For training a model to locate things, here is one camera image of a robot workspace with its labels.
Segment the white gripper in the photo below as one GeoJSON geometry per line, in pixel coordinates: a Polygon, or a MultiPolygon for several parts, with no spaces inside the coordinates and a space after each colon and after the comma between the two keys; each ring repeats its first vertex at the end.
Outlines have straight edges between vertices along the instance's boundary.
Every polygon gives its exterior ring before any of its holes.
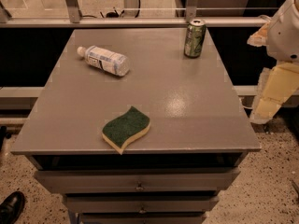
{"type": "Polygon", "coordinates": [[[266,45],[269,56],[279,61],[272,69],[264,68],[260,74],[257,94],[253,99],[249,121],[265,124],[282,105],[299,89],[299,0],[286,0],[257,32],[251,35],[248,45],[266,45]]]}

